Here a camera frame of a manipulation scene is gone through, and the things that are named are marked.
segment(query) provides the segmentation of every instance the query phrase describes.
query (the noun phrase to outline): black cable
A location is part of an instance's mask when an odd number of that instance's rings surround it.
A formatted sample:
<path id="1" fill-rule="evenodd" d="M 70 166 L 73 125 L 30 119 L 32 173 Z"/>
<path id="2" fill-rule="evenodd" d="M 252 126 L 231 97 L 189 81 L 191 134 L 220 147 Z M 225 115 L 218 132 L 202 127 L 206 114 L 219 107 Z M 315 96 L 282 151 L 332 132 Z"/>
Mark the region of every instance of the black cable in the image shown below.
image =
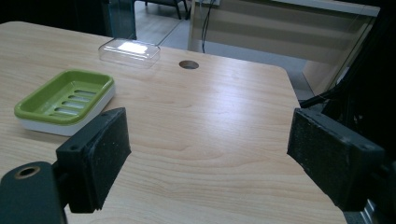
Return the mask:
<path id="1" fill-rule="evenodd" d="M 215 0 L 210 0 L 209 10 L 206 13 L 204 25 L 202 27 L 201 39 L 202 39 L 202 52 L 203 53 L 205 53 L 205 39 L 206 39 L 207 27 L 209 25 L 210 11 L 211 11 L 212 7 L 214 6 L 214 3 L 215 3 Z"/>

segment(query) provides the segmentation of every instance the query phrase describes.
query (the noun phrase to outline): wooden table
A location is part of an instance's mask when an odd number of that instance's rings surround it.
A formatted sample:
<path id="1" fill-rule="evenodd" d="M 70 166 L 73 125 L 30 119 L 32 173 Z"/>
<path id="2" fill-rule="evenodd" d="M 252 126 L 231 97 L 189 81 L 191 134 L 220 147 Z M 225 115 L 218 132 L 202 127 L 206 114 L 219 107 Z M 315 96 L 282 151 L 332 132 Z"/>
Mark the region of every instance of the wooden table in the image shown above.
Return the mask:
<path id="1" fill-rule="evenodd" d="M 65 69 L 109 74 L 125 107 L 132 154 L 103 210 L 69 223 L 345 223 L 287 155 L 298 101 L 279 67 L 161 49 L 150 69 L 107 63 L 108 37 L 24 22 L 0 25 L 0 176 L 55 162 L 67 138 L 22 128 L 14 105 Z M 198 69 L 178 63 L 192 60 Z"/>

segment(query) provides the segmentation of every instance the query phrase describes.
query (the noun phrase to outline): wood grain surface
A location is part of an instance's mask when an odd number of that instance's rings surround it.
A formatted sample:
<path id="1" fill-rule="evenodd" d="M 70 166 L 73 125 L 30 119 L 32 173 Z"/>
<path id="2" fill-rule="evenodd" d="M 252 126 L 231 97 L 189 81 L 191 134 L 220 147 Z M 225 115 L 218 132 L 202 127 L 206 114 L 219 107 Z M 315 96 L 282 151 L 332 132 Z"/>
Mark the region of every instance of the wood grain surface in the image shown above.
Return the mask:
<path id="1" fill-rule="evenodd" d="M 298 101 L 286 72 L 161 48 L 150 69 L 99 60 L 109 37 L 25 22 L 0 24 L 0 176 L 55 162 L 67 137 L 22 128 L 15 104 L 66 69 L 111 75 L 132 154 L 105 205 L 69 223 L 345 223 L 286 154 Z M 197 69 L 178 64 L 195 61 Z"/>

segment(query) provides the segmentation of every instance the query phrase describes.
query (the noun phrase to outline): green soap dish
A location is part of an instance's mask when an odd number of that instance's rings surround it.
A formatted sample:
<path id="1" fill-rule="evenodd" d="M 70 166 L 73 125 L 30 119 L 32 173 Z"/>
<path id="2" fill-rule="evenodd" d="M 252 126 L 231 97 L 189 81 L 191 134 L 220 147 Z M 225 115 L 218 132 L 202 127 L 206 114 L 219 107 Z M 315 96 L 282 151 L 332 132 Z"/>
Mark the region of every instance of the green soap dish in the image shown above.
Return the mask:
<path id="1" fill-rule="evenodd" d="M 71 136 L 96 117 L 115 92 L 108 75 L 66 70 L 17 103 L 14 114 L 28 130 Z"/>

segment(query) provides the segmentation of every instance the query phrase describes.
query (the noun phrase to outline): grommet hole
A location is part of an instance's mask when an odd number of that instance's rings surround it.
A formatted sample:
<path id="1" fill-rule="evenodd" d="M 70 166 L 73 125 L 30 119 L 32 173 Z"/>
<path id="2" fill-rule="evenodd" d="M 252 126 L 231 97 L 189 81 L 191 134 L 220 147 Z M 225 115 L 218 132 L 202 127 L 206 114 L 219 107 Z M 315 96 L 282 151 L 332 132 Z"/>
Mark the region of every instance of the grommet hole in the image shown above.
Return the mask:
<path id="1" fill-rule="evenodd" d="M 178 65 L 184 69 L 197 69 L 199 64 L 195 61 L 181 61 Z"/>
<path id="2" fill-rule="evenodd" d="M 30 177 L 32 175 L 35 175 L 38 172 L 40 172 L 39 166 L 28 166 L 28 167 L 25 167 L 25 168 L 19 170 L 15 174 L 15 178 L 16 179 L 24 179 L 24 178 Z"/>

